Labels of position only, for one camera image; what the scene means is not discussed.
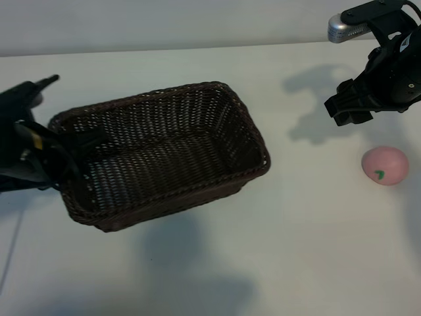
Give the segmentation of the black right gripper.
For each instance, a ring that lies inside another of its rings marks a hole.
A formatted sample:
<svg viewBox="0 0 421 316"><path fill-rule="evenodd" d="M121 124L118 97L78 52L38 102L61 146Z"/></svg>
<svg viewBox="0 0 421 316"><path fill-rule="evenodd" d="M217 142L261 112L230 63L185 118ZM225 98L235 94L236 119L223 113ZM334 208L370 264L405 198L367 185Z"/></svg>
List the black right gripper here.
<svg viewBox="0 0 421 316"><path fill-rule="evenodd" d="M376 32L379 51L369 54L362 78L342 82L324 103L338 126L372 120L371 112L403 113L420 101L420 29L397 33Z"/></svg>

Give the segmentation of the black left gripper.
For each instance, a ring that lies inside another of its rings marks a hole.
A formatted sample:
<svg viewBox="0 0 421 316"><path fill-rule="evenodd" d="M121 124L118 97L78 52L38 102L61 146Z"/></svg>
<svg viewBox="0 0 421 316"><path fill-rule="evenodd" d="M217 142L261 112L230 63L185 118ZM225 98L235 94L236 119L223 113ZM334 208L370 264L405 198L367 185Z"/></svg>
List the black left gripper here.
<svg viewBox="0 0 421 316"><path fill-rule="evenodd" d="M79 179L75 157L107 140L103 128L58 135L29 121L1 121L1 191L53 188Z"/></svg>

